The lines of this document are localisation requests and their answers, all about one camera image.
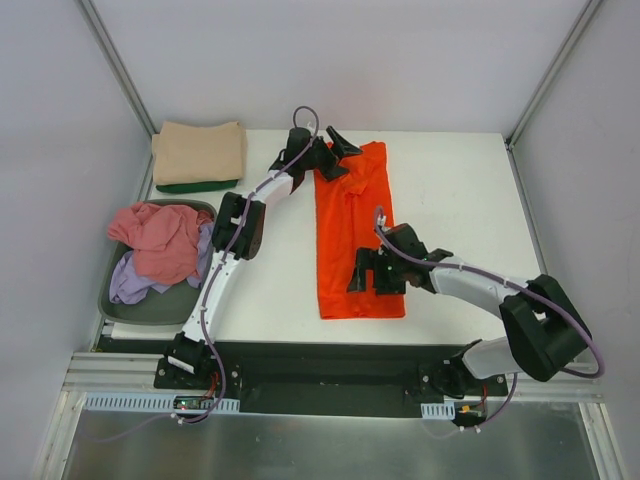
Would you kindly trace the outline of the orange t shirt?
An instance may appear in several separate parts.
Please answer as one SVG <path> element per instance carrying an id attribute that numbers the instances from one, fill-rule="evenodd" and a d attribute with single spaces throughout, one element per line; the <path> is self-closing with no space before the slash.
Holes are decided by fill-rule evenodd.
<path id="1" fill-rule="evenodd" d="M 382 207 L 387 220 L 394 221 L 387 146 L 374 141 L 361 150 L 360 155 L 342 160 L 346 175 L 331 182 L 319 173 L 314 175 L 317 298 L 324 320 L 396 319 L 406 314 L 402 295 L 377 295 L 371 289 L 347 291 L 356 251 L 379 246 L 375 209 Z"/>

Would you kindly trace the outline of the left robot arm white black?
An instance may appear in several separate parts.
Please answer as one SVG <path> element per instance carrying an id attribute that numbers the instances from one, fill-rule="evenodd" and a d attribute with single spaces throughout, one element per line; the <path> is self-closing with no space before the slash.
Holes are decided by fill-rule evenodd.
<path id="1" fill-rule="evenodd" d="M 341 165 L 362 149 L 344 139 L 333 127 L 330 141 L 303 127 L 289 130 L 286 147 L 269 167 L 264 180 L 250 193 L 224 195 L 212 233 L 209 273 L 198 300 L 181 331 L 166 350 L 164 359 L 188 388 L 199 389 L 220 369 L 211 349 L 225 302 L 244 264 L 261 247 L 267 210 L 292 195 L 308 171 L 331 182 L 349 170 Z"/>

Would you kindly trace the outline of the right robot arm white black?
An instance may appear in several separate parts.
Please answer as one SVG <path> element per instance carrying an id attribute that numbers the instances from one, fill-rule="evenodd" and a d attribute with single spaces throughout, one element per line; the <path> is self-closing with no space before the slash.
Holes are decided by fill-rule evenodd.
<path id="1" fill-rule="evenodd" d="M 524 373 L 546 382 L 569 373 L 570 363 L 596 349 L 592 335 L 559 282 L 545 274 L 509 279 L 463 261 L 444 249 L 428 250 L 408 224 L 377 227 L 376 249 L 355 254 L 348 292 L 403 295 L 407 286 L 462 300 L 501 321 L 505 334 L 475 341 L 448 362 L 444 377 L 461 394 L 486 378 Z"/>

